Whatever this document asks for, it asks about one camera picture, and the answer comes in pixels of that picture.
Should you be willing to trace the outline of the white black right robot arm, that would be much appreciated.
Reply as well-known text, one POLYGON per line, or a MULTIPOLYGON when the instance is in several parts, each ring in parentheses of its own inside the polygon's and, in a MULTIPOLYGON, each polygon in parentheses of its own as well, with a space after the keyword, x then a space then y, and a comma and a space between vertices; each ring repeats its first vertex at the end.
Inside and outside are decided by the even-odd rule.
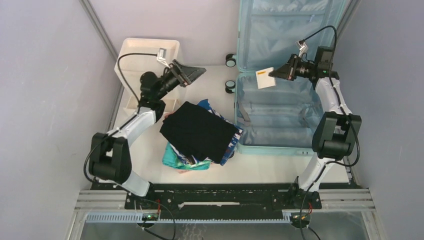
POLYGON ((358 133, 362 118, 348 108, 340 88, 340 76, 332 69, 334 47, 319 46, 313 61, 303 61, 300 54, 292 54, 280 68, 269 76, 294 81, 308 79, 319 97, 323 115, 312 137, 313 156, 301 175, 296 178, 297 189, 289 194, 289 203, 302 208, 309 195, 316 193, 325 174, 334 165, 350 168, 353 163, 343 162, 354 150, 360 152, 358 133))

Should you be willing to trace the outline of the teal polo shirt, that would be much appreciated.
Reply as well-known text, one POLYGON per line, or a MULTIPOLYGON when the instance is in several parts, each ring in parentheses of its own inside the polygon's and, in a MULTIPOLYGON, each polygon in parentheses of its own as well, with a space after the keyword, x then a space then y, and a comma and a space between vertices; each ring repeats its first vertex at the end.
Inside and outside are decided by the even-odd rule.
POLYGON ((210 168, 212 161, 207 157, 205 160, 198 160, 191 156, 181 154, 169 142, 166 144, 162 157, 162 164, 181 171, 203 171, 210 168))

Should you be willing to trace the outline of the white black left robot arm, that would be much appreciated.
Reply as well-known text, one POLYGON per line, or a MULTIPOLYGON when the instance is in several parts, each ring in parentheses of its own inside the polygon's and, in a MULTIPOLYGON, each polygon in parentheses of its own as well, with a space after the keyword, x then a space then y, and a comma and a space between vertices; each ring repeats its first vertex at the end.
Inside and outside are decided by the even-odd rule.
POLYGON ((92 181, 104 180, 121 186, 136 195, 138 204, 145 209, 153 207, 157 196, 149 190, 150 182, 132 170, 130 147, 161 119, 166 106, 163 97, 178 86, 189 86, 206 71, 204 67, 184 65, 174 59, 161 76, 152 71, 141 74, 137 109, 116 129, 93 135, 84 174, 92 181))

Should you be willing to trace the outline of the white drawer box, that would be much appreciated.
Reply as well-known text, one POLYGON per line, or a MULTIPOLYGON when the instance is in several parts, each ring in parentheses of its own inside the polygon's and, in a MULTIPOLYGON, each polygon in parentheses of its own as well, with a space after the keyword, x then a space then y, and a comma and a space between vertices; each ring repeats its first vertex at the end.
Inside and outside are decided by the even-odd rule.
POLYGON ((141 96, 140 77, 146 72, 153 72, 158 77, 163 74, 165 65, 157 61, 156 54, 164 49, 162 59, 170 64, 172 60, 183 62, 183 55, 178 40, 151 39, 151 38, 126 38, 121 46, 119 57, 123 57, 115 64, 114 70, 122 85, 124 86, 124 99, 121 103, 123 112, 127 116, 133 114, 137 109, 138 101, 134 94, 141 96), (140 55, 141 53, 154 54, 153 56, 140 55))

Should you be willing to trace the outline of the small grey white box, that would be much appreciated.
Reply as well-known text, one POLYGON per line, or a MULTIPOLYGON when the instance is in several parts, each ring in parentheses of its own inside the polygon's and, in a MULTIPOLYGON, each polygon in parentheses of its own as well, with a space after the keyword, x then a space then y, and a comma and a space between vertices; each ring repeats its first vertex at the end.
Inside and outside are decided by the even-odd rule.
POLYGON ((269 74, 274 70, 273 67, 257 70, 255 72, 258 89, 264 89, 276 86, 276 79, 269 74))

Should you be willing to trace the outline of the light blue ribbed suitcase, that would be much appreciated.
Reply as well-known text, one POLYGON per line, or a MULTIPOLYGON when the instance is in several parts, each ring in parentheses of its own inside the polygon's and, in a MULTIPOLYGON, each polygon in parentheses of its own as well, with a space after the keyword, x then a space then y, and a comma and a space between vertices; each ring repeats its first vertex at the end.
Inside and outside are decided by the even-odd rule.
POLYGON ((312 137, 323 115, 312 83, 302 77, 276 79, 258 87, 256 72, 279 68, 299 52, 305 40, 307 57, 317 47, 331 46, 345 13, 346 0, 243 0, 239 6, 235 53, 225 57, 239 75, 229 89, 235 95, 235 123, 243 133, 237 151, 250 155, 311 155, 312 137))

